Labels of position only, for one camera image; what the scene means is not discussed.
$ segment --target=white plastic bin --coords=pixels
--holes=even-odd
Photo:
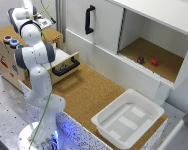
[[[91,120],[116,147],[130,149],[163,113],[163,108],[129,89]]]

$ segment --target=blue lid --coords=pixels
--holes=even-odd
[[[12,43],[18,43],[18,40],[11,40]]]

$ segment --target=green cable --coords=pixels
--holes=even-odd
[[[45,9],[45,6],[43,5],[43,0],[41,0],[41,4],[42,4],[43,8]],[[48,14],[48,16],[49,16],[50,18],[52,18],[52,17],[50,16],[50,14],[48,13],[47,10],[46,10],[45,12]]]
[[[40,12],[40,13],[37,13],[37,14],[35,14],[35,15],[33,15],[33,16],[31,16],[30,17],[30,20],[33,18],[33,17],[35,17],[35,16],[38,16],[38,15],[40,15],[40,14],[42,14],[44,11],[46,11],[47,9],[48,9],[48,7],[50,6],[50,0],[49,0],[49,2],[48,2],[48,5],[47,5],[47,7],[42,11],[42,12]]]
[[[34,24],[34,25],[35,25],[35,26],[40,30],[40,32],[43,34],[45,41],[47,41],[47,40],[46,40],[46,37],[45,37],[45,34],[42,32],[42,30],[41,30],[36,24]],[[50,63],[50,67],[51,67],[51,74],[50,74],[50,76],[51,76],[51,85],[53,85],[53,78],[52,78],[53,74],[52,74],[52,64],[51,64],[51,63]],[[30,150],[30,148],[31,148],[31,146],[32,146],[32,143],[33,143],[33,141],[34,141],[34,139],[35,139],[35,137],[36,137],[36,135],[37,135],[38,129],[40,128],[41,122],[42,122],[42,120],[43,120],[43,118],[44,118],[44,116],[45,116],[45,113],[46,113],[46,111],[47,111],[47,108],[48,108],[48,105],[49,105],[49,102],[50,102],[50,97],[51,97],[51,95],[52,95],[52,93],[50,93],[50,95],[49,95],[49,97],[48,97],[47,104],[46,104],[46,106],[45,106],[45,110],[44,110],[43,115],[42,115],[42,117],[41,117],[41,120],[40,120],[40,122],[39,122],[39,124],[38,124],[38,127],[37,127],[37,129],[36,129],[36,132],[35,132],[35,134],[34,134],[34,137],[33,137],[33,139],[31,140],[31,143],[30,143],[30,146],[29,146],[29,150]]]

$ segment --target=black handle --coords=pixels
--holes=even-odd
[[[86,34],[90,34],[92,33],[94,30],[90,28],[90,12],[95,10],[94,6],[90,6],[90,8],[88,8],[86,10],[86,25],[85,25],[85,30],[86,30]]]
[[[53,72],[56,76],[59,76],[59,77],[60,77],[60,76],[63,76],[64,74],[68,73],[69,71],[71,71],[72,69],[74,69],[74,68],[76,68],[77,66],[80,65],[80,62],[79,62],[78,60],[76,60],[76,59],[74,58],[74,56],[71,57],[71,61],[74,63],[74,64],[72,64],[71,66],[69,66],[69,67],[67,67],[67,68],[65,68],[65,69],[61,69],[61,68],[60,68],[59,71],[57,71],[57,70],[55,69],[55,67],[53,67],[53,68],[52,68],[52,72]]]

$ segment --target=brown work surface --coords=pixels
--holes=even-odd
[[[28,79],[23,82],[31,87]],[[53,94],[65,98],[66,109],[64,111],[66,113],[114,150],[117,148],[98,133],[96,126],[91,122],[91,118],[124,92],[125,89],[84,64],[81,64],[76,72],[53,85],[52,91]],[[166,119],[167,115],[163,115],[131,150],[142,148]]]
[[[52,40],[52,37],[56,38],[60,35],[62,35],[60,32],[56,31],[55,29],[53,28],[48,28],[46,30],[43,31],[45,37],[46,37],[46,40],[47,41],[51,41]],[[13,26],[12,25],[8,25],[6,27],[3,27],[0,29],[0,41],[2,43],[4,43],[4,36],[7,36],[7,35],[10,35],[13,37],[13,39],[17,39],[18,41],[20,41],[20,44],[21,45],[25,45],[27,46],[23,39],[20,37],[19,34],[17,34],[14,29],[13,29]]]
[[[137,39],[122,49],[119,53],[135,62],[137,62],[139,56],[144,57],[145,61],[142,64],[143,66],[172,82],[175,82],[184,60],[182,57],[177,56],[143,38]],[[158,60],[157,66],[151,65],[152,59]]]

